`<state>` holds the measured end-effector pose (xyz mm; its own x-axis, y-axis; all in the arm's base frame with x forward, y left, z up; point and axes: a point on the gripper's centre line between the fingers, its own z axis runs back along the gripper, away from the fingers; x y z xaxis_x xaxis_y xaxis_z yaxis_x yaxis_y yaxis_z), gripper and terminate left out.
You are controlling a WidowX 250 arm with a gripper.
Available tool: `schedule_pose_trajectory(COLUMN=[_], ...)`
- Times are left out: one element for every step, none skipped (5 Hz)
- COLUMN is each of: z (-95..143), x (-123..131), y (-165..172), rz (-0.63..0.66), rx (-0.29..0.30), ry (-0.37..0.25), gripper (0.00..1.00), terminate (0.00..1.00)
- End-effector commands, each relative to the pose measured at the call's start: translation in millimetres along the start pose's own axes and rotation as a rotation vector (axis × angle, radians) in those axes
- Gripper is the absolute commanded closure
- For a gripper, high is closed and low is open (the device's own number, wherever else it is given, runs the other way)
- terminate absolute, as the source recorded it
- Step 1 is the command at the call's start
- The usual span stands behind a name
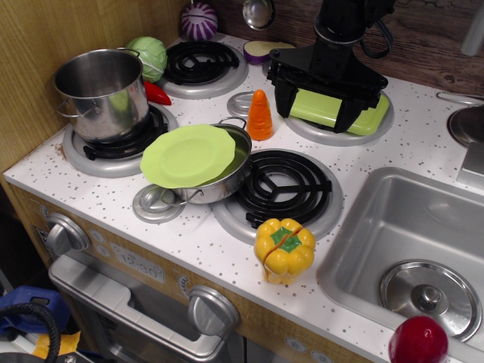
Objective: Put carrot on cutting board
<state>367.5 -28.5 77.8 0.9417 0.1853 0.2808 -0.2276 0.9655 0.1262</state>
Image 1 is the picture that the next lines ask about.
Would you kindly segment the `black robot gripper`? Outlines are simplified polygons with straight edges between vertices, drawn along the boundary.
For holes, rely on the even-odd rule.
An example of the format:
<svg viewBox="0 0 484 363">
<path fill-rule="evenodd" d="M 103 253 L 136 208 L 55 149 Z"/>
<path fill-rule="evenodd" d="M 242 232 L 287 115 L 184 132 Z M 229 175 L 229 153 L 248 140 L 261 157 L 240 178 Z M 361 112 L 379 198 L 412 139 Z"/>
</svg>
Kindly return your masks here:
<svg viewBox="0 0 484 363">
<path fill-rule="evenodd" d="M 364 109 L 376 107 L 388 85 L 354 55 L 351 45 L 318 40 L 304 48 L 276 48 L 269 56 L 277 112 L 288 118 L 300 89 L 340 99 L 334 133 L 347 132 Z"/>
</svg>

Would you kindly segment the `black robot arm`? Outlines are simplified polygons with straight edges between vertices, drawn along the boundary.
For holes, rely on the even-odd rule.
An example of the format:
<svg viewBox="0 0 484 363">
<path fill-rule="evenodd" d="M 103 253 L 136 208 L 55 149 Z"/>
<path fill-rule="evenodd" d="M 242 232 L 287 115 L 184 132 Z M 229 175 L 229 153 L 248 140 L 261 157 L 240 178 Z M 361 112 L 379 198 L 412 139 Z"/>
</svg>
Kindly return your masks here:
<svg viewBox="0 0 484 363">
<path fill-rule="evenodd" d="M 268 79 L 275 87 L 277 112 L 290 115 L 303 89 L 341 101 L 334 132 L 341 133 L 361 112 L 375 108 L 387 79 L 353 53 L 366 29 L 376 26 L 389 47 L 392 35 L 381 18 L 394 11 L 392 1 L 324 1 L 314 20 L 316 41 L 304 48 L 276 48 L 269 53 Z"/>
</svg>

